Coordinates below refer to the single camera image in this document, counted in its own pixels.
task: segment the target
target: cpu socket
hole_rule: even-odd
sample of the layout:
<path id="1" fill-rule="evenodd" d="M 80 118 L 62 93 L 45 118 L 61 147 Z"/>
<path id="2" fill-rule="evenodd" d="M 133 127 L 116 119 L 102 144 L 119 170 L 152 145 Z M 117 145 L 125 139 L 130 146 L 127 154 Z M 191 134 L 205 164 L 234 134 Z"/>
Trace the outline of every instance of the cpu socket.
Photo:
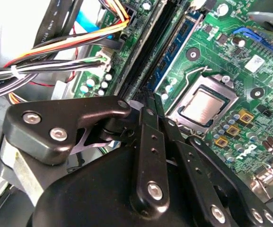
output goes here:
<path id="1" fill-rule="evenodd" d="M 178 122 L 180 130 L 186 133 L 193 130 L 206 134 L 238 100 L 233 82 L 224 84 L 221 79 L 220 74 L 201 75 L 167 116 Z"/>

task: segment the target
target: screw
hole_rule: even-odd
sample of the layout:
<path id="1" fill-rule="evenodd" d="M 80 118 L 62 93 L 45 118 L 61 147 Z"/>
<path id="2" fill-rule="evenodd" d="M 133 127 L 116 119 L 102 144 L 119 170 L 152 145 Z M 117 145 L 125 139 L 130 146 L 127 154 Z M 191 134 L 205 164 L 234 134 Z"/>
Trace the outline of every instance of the screw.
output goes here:
<path id="1" fill-rule="evenodd" d="M 41 122 L 41 117 L 36 113 L 26 113 L 23 115 L 23 120 L 27 124 L 38 124 Z"/>
<path id="2" fill-rule="evenodd" d="M 273 217 L 272 217 L 272 215 L 268 211 L 266 211 L 266 210 L 264 210 L 264 215 L 273 224 Z"/>
<path id="3" fill-rule="evenodd" d="M 148 112 L 148 114 L 150 114 L 151 116 L 154 116 L 154 112 L 153 112 L 152 110 L 147 109 L 147 112 Z"/>
<path id="4" fill-rule="evenodd" d="M 54 128 L 50 131 L 50 136 L 52 139 L 57 141 L 65 141 L 68 137 L 68 134 L 65 129 L 62 128 Z"/>
<path id="5" fill-rule="evenodd" d="M 231 78 L 230 78 L 229 76 L 223 76 L 223 77 L 221 78 L 221 81 L 222 81 L 223 83 L 228 83 L 230 80 L 231 80 Z"/>
<path id="6" fill-rule="evenodd" d="M 201 145 L 202 143 L 199 141 L 199 139 L 195 138 L 194 139 L 195 143 L 197 143 L 198 145 Z"/>
<path id="7" fill-rule="evenodd" d="M 155 200 L 161 200 L 163 198 L 163 191 L 155 183 L 148 184 L 148 192 Z"/>
<path id="8" fill-rule="evenodd" d="M 127 108 L 127 107 L 128 107 L 127 103 L 125 103 L 125 102 L 122 101 L 122 100 L 118 100 L 117 103 L 118 103 L 122 108 Z"/>
<path id="9" fill-rule="evenodd" d="M 169 125 L 175 126 L 175 123 L 172 120 L 168 120 Z"/>
<path id="10" fill-rule="evenodd" d="M 261 217 L 261 215 L 258 213 L 257 210 L 252 209 L 252 214 L 253 214 L 254 218 L 255 218 L 259 223 L 263 223 L 263 222 L 264 222 L 263 218 Z"/>
<path id="11" fill-rule="evenodd" d="M 212 205 L 211 211 L 213 216 L 220 222 L 220 223 L 225 223 L 226 222 L 226 217 L 222 213 L 222 211 L 215 205 Z"/>

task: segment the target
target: green circuit board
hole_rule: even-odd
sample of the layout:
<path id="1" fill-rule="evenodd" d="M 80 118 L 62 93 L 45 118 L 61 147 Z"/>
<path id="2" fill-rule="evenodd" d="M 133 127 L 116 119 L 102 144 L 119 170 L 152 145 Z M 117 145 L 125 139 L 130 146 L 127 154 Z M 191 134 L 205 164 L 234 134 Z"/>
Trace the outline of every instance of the green circuit board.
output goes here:
<path id="1" fill-rule="evenodd" d="M 230 76 L 234 81 L 234 90 L 239 96 L 239 100 L 219 123 L 225 120 L 232 111 L 239 112 L 242 109 L 248 111 L 253 116 L 253 120 L 250 124 L 237 121 L 235 125 L 240 129 L 240 132 L 235 137 L 227 133 L 223 135 L 228 141 L 224 148 L 215 144 L 211 131 L 205 135 L 204 139 L 221 158 L 227 153 L 235 158 L 234 162 L 226 162 L 234 172 L 237 174 L 243 172 L 250 176 L 254 175 L 254 172 L 261 166 L 267 166 L 267 161 L 273 158 L 273 154 L 262 146 L 263 140 L 266 140 L 270 135 L 273 136 L 273 53 L 243 35 L 238 35 L 246 41 L 243 48 L 236 47 L 231 42 L 234 37 L 233 31 L 239 27 L 258 27 L 247 18 L 247 12 L 254 1 L 218 0 L 214 8 L 215 11 L 212 11 L 198 26 L 197 31 L 193 33 L 171 70 L 165 76 L 164 81 L 176 79 L 177 83 L 173 85 L 173 91 L 168 94 L 168 99 L 163 101 L 164 109 L 168 110 L 186 85 L 186 73 L 196 68 L 208 66 L 212 69 L 209 72 L 210 75 Z M 222 17 L 216 13 L 220 4 L 229 6 L 229 12 Z M 196 61 L 189 61 L 186 58 L 186 52 L 193 47 L 200 50 L 201 56 Z M 190 75 L 188 87 L 191 87 L 198 77 L 199 73 Z M 157 93 L 162 94 L 165 86 L 166 83 L 161 84 Z M 253 98 L 251 91 L 258 87 L 262 88 L 263 95 L 260 98 Z M 258 110 L 262 106 L 272 113 L 271 116 L 266 116 Z M 247 135 L 250 132 L 257 136 L 257 141 L 251 142 L 249 140 Z M 255 144 L 257 148 L 246 157 L 237 159 L 240 153 L 235 148 L 236 144 L 242 144 L 245 148 L 250 144 Z"/>
<path id="2" fill-rule="evenodd" d="M 152 9 L 151 10 L 145 10 L 142 5 L 143 3 L 150 2 Z M 126 10 L 131 16 L 131 21 L 126 27 L 122 34 L 126 35 L 126 41 L 124 42 L 124 45 L 122 46 L 121 50 L 118 52 L 114 52 L 112 56 L 112 81 L 109 82 L 108 88 L 105 89 L 105 95 L 112 95 L 114 93 L 115 87 L 118 83 L 118 77 L 121 74 L 121 71 L 125 67 L 126 63 L 128 62 L 128 59 L 130 55 L 133 52 L 134 47 L 136 47 L 138 40 L 141 38 L 142 32 L 145 28 L 148 27 L 148 21 L 150 19 L 150 16 L 154 13 L 154 8 L 158 7 L 157 2 L 159 0 L 123 0 L 122 3 L 126 7 Z M 110 12 L 106 12 L 104 18 L 102 19 L 102 23 L 100 25 L 101 28 L 105 28 L 107 26 L 112 25 L 116 21 L 116 18 L 113 14 Z M 93 46 L 90 56 L 95 56 L 98 51 L 100 51 L 101 48 L 99 46 Z M 90 89 L 89 92 L 85 93 L 80 90 L 80 87 L 86 83 L 87 79 L 89 77 L 95 77 L 97 79 L 97 83 L 93 86 L 92 89 Z M 95 73 L 91 73 L 88 71 L 85 71 L 82 76 L 80 77 L 78 81 L 78 85 L 75 89 L 75 98 L 78 97 L 92 97 L 92 96 L 98 96 L 97 91 L 101 87 L 101 82 L 104 81 L 104 77 L 99 77 Z"/>

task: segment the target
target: cable tie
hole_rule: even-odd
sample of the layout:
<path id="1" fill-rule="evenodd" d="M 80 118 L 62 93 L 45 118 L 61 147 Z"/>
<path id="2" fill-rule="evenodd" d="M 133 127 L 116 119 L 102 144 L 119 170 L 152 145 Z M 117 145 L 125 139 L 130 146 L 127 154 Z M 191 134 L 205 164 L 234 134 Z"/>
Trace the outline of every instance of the cable tie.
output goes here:
<path id="1" fill-rule="evenodd" d="M 12 65 L 10 70 L 11 70 L 11 73 L 13 74 L 13 76 L 18 79 L 23 79 L 25 77 L 25 74 L 19 74 L 16 65 Z"/>

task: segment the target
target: motherboard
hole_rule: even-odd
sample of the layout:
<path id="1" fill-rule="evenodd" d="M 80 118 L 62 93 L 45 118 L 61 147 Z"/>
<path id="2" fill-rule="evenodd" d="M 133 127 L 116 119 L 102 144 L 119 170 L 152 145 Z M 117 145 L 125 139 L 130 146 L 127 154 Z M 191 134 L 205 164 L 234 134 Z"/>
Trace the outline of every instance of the motherboard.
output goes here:
<path id="1" fill-rule="evenodd" d="M 75 97 L 115 94 L 130 100 L 147 86 L 161 96 L 166 116 L 184 136 L 204 140 L 262 201 L 269 200 L 273 33 L 250 16 L 258 1 L 201 1 L 204 9 L 192 7 L 197 0 L 168 1 L 176 2 L 171 9 L 167 1 L 124 1 L 132 20 L 116 37 L 122 49 L 112 53 L 109 72 L 83 73 Z M 169 21 L 160 31 L 163 35 L 144 47 L 165 12 Z M 101 27 L 112 23 L 114 17 L 107 12 Z M 142 48 L 147 57 L 137 62 Z M 90 55 L 102 50 L 94 46 Z"/>

